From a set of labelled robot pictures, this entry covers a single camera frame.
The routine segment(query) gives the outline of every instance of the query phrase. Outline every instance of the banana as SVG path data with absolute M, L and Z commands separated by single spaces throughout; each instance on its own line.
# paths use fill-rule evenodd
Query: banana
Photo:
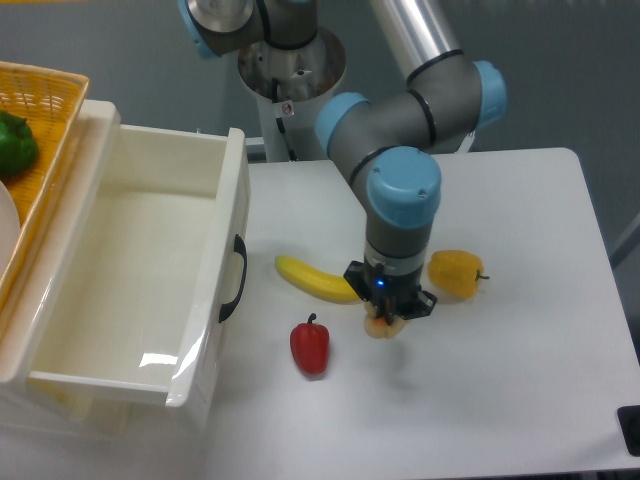
M 297 258 L 278 255 L 276 269 L 287 282 L 323 300 L 334 303 L 359 300 L 356 292 L 343 277 L 321 272 Z

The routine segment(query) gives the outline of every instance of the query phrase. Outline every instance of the yellow bell pepper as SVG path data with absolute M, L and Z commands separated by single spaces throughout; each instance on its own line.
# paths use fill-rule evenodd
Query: yellow bell pepper
M 464 250 L 440 250 L 431 256 L 427 267 L 429 280 L 460 298 L 471 298 L 478 291 L 484 265 L 477 255 Z

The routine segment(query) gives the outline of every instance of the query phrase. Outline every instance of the white bowl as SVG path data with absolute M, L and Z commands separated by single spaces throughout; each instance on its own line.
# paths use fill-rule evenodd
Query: white bowl
M 9 190 L 0 182 L 0 276 L 11 260 L 20 236 L 20 219 Z

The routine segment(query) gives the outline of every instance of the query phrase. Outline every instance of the gray wall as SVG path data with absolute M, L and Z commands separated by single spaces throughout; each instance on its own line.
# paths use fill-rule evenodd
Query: gray wall
M 477 147 L 576 151 L 610 245 L 640 211 L 640 1 L 443 4 L 467 54 L 496 64 L 510 91 L 506 119 L 482 132 Z M 347 50 L 345 88 L 373 100 L 402 89 L 368 2 L 320 5 L 321 23 Z M 216 134 L 234 126 L 260 135 L 235 58 L 201 61 L 173 0 L 2 5 L 0 59 L 89 76 L 89 97 L 113 102 L 123 123 Z M 640 323 L 639 271 L 636 252 L 616 272 L 634 326 Z

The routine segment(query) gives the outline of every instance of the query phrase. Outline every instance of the silver metal tube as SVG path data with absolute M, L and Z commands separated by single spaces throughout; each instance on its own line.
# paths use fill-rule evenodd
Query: silver metal tube
M 370 3 L 405 78 L 429 60 L 460 48 L 435 0 Z
M 253 0 L 187 0 L 193 18 L 217 33 L 231 33 L 242 27 L 253 12 Z

